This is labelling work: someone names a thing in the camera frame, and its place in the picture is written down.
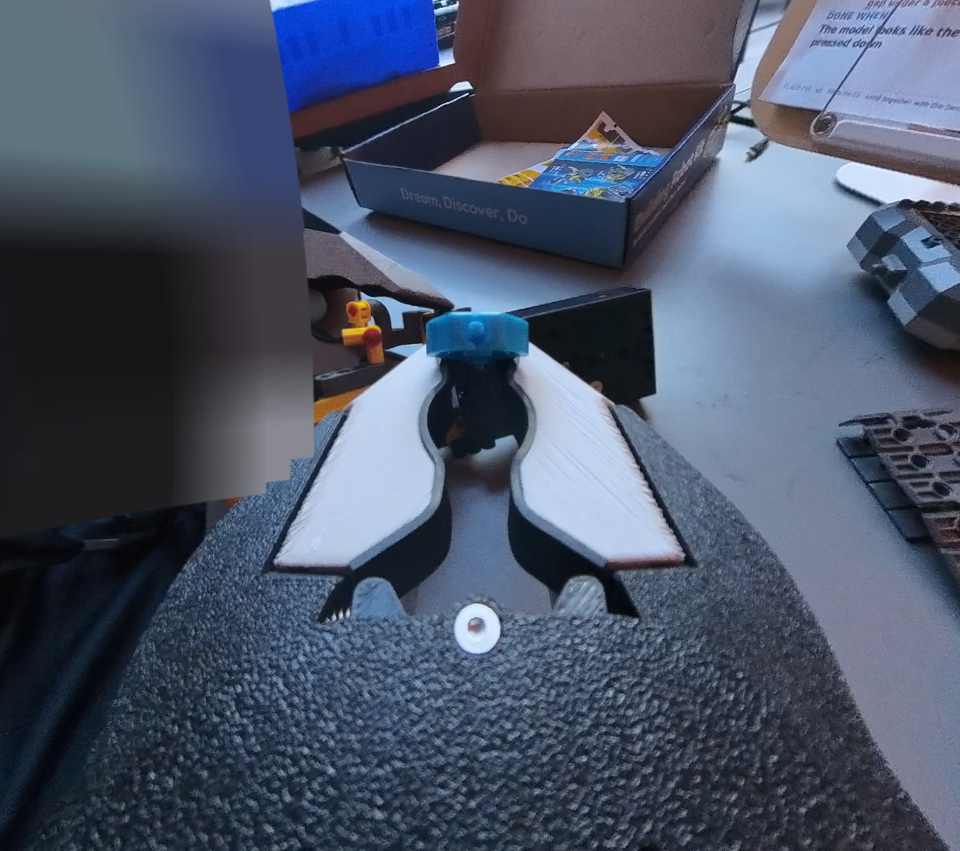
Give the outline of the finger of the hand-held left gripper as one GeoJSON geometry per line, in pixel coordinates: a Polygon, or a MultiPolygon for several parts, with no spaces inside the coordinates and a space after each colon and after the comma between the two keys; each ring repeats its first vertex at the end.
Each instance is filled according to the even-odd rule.
{"type": "Polygon", "coordinates": [[[316,292],[350,289],[434,312],[455,308],[429,281],[351,234],[304,230],[303,244],[307,284],[316,292]]]}

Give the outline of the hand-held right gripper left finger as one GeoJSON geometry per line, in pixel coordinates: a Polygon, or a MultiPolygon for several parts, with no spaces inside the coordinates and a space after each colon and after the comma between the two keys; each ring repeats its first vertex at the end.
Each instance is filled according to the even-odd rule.
{"type": "Polygon", "coordinates": [[[450,551],[450,503],[427,413],[445,383],[438,358],[414,352],[345,408],[291,516],[274,569],[439,569],[450,551]]]}

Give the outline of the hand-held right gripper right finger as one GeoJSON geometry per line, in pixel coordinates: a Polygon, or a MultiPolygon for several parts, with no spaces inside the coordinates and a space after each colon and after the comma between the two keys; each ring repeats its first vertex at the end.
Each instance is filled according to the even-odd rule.
{"type": "Polygon", "coordinates": [[[520,356],[510,385],[527,414],[510,471],[520,515],[596,568],[683,565],[613,403],[547,354],[520,356]]]}

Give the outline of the yellow grey brick arm assembly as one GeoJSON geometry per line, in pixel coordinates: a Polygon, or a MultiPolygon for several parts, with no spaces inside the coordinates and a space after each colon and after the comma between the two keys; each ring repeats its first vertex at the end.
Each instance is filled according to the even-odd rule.
{"type": "MultiPolygon", "coordinates": [[[[470,309],[451,312],[496,313],[470,309]]],[[[333,413],[346,412],[383,381],[395,385],[405,365],[414,358],[424,357],[426,370],[438,372],[438,380],[428,383],[423,400],[417,406],[423,417],[425,435],[433,447],[448,449],[451,456],[459,460],[491,450],[506,437],[512,437],[517,446],[522,446],[529,431],[529,418],[522,397],[513,388],[513,377],[522,356],[477,367],[439,361],[428,355],[426,323],[447,313],[450,311],[406,313],[404,332],[408,343],[415,342],[421,347],[408,356],[390,356],[397,333],[390,326],[386,309],[373,299],[348,300],[344,306],[344,324],[339,329],[339,344],[355,352],[357,362],[315,376],[314,424],[320,424],[333,413]]]]}

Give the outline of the blue plastic brick separator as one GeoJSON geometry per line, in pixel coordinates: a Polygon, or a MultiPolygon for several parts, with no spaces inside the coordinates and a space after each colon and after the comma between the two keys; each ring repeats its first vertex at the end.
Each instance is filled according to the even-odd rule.
{"type": "Polygon", "coordinates": [[[529,325],[507,312],[450,311],[425,325],[425,352],[440,362],[483,367],[528,355],[529,325]]]}

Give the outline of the black perforated battery box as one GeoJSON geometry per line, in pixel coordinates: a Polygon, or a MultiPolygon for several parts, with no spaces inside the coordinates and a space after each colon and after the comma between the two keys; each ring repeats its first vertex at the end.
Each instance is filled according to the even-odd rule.
{"type": "Polygon", "coordinates": [[[619,286],[514,309],[530,343],[618,405],[657,393],[653,298],[619,286]]]}

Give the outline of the grey desk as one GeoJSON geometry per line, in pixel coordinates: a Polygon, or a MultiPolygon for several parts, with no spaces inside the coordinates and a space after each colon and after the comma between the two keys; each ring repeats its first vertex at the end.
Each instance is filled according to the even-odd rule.
{"type": "Polygon", "coordinates": [[[958,591],[894,529],[836,445],[839,423],[958,405],[958,356],[904,335],[846,245],[869,208],[838,161],[735,127],[625,272],[361,210],[341,168],[301,184],[316,214],[458,306],[510,311],[652,291],[652,426],[766,538],[819,620],[901,785],[958,849],[958,591]]]}

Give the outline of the brown table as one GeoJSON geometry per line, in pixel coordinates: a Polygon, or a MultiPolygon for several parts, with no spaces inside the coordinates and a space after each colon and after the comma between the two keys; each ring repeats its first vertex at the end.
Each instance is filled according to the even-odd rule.
{"type": "Polygon", "coordinates": [[[465,80],[460,65],[438,65],[306,106],[290,113],[293,140],[311,139],[346,125],[436,98],[465,80]]]}

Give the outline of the blue plastic crate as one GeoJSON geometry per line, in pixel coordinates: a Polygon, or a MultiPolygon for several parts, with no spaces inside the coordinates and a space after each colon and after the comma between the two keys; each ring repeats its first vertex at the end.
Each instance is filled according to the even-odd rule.
{"type": "Polygon", "coordinates": [[[440,62],[433,0],[312,0],[272,18],[291,113],[440,62]]]}

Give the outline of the blue yellow instruction booklet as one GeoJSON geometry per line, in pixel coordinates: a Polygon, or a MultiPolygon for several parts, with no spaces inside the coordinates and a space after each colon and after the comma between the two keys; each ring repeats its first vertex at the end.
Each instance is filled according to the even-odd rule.
{"type": "Polygon", "coordinates": [[[609,153],[639,152],[642,147],[635,142],[623,129],[614,122],[607,113],[601,113],[592,125],[573,144],[562,147],[547,161],[536,163],[528,168],[510,173],[496,181],[497,184],[520,188],[530,187],[543,173],[545,173],[564,153],[573,149],[576,151],[609,153]]]}

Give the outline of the dark grey toy track strip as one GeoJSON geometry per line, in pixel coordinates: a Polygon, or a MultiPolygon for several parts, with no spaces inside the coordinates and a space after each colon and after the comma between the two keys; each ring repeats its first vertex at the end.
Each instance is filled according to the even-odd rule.
{"type": "Polygon", "coordinates": [[[959,411],[861,415],[837,445],[900,536],[929,545],[959,581],[959,411]]]}

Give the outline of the navy cardboard box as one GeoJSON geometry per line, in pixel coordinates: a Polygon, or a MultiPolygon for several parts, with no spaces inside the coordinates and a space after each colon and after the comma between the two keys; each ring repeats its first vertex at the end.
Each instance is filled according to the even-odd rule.
{"type": "Polygon", "coordinates": [[[461,0],[471,92],[343,154],[358,205],[624,269],[718,157],[759,0],[461,0]],[[601,115],[664,164],[625,201],[498,184],[601,115]]]}

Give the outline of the grey brick motor block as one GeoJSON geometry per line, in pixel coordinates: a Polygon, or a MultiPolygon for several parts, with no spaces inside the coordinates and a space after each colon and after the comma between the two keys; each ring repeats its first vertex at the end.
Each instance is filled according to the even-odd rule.
{"type": "Polygon", "coordinates": [[[911,337],[959,351],[959,206],[900,200],[864,220],[847,244],[858,268],[882,288],[911,337]]]}

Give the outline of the instruction sheet on clipboard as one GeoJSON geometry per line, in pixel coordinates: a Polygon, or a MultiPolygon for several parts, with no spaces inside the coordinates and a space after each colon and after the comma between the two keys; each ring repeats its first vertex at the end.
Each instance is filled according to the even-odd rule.
{"type": "Polygon", "coordinates": [[[814,112],[773,105],[761,93],[786,57],[788,39],[800,29],[801,12],[813,0],[792,0],[753,79],[750,105],[757,126],[773,142],[958,185],[958,131],[814,112]]]}

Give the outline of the printed instruction sheet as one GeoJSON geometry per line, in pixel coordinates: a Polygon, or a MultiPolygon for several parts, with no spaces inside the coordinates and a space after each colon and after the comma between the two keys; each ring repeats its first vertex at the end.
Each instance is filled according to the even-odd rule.
{"type": "Polygon", "coordinates": [[[959,0],[813,0],[764,102],[957,132],[959,0]]]}

